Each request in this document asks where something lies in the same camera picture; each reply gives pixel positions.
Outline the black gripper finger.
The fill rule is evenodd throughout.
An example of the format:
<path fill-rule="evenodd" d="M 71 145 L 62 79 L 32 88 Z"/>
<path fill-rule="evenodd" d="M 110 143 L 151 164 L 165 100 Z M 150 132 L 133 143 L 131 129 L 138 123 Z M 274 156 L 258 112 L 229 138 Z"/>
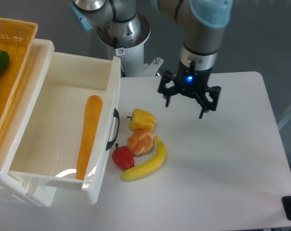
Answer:
<path fill-rule="evenodd" d="M 205 88 L 197 88 L 195 90 L 196 101 L 201 106 L 199 119 L 202 119 L 204 113 L 216 111 L 220 92 L 220 86 L 206 86 Z"/>
<path fill-rule="evenodd" d="M 177 83 L 177 76 L 168 70 L 163 73 L 158 87 L 158 93 L 162 94 L 166 100 L 165 107 L 169 106 L 172 96 L 180 93 L 180 88 Z"/>

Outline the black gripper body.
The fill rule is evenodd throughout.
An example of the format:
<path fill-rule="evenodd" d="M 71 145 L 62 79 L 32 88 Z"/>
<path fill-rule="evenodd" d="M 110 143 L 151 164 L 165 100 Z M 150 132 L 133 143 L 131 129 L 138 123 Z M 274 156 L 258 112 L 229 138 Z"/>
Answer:
<path fill-rule="evenodd" d="M 175 85 L 179 93 L 193 98 L 193 92 L 203 97 L 208 89 L 208 80 L 212 67 L 207 70 L 191 70 L 179 62 Z"/>

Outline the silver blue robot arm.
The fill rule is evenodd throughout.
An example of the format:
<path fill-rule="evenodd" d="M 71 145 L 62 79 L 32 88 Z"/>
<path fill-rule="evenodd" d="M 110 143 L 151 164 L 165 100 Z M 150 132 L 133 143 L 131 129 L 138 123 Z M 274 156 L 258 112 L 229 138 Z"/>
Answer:
<path fill-rule="evenodd" d="M 201 112 L 215 111 L 221 88 L 208 80 L 215 64 L 233 2 L 230 0 L 154 0 L 153 6 L 184 29 L 176 74 L 165 71 L 158 92 L 166 101 L 176 94 L 195 99 Z M 109 58 L 121 59 L 123 77 L 146 72 L 144 43 L 150 35 L 148 19 L 134 0 L 71 0 L 69 7 L 81 27 L 95 29 Z"/>

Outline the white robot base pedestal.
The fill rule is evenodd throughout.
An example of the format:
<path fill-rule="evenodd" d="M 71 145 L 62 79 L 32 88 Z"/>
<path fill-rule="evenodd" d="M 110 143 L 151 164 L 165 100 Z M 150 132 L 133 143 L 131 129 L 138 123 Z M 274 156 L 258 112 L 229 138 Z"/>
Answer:
<path fill-rule="evenodd" d="M 141 13 L 127 22 L 111 20 L 97 28 L 99 39 L 106 46 L 109 59 L 121 60 L 122 77 L 151 77 L 159 75 L 164 60 L 156 57 L 144 62 L 144 45 L 150 36 L 150 24 Z"/>

